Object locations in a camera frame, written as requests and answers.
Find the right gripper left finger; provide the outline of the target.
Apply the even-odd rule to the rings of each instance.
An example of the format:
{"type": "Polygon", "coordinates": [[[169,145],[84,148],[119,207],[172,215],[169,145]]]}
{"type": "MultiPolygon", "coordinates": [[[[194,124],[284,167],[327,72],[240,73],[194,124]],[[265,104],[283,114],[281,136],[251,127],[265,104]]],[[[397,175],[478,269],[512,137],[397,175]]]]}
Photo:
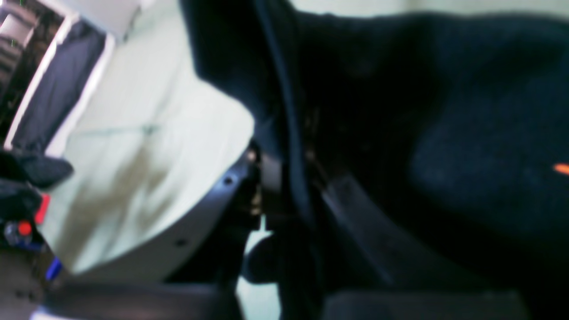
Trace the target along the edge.
{"type": "Polygon", "coordinates": [[[154,239],[58,286],[42,320],[246,320],[240,268],[279,209],[282,164],[250,148],[154,239]]]}

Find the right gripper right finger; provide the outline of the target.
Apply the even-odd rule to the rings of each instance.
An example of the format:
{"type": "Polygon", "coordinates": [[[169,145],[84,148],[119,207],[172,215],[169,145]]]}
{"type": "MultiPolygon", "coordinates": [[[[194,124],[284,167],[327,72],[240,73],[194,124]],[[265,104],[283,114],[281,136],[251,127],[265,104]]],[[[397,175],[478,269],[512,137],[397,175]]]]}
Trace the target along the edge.
{"type": "Polygon", "coordinates": [[[439,255],[398,227],[350,174],[325,182],[339,257],[351,284],[327,297],[324,320],[529,320],[514,290],[439,255]]]}

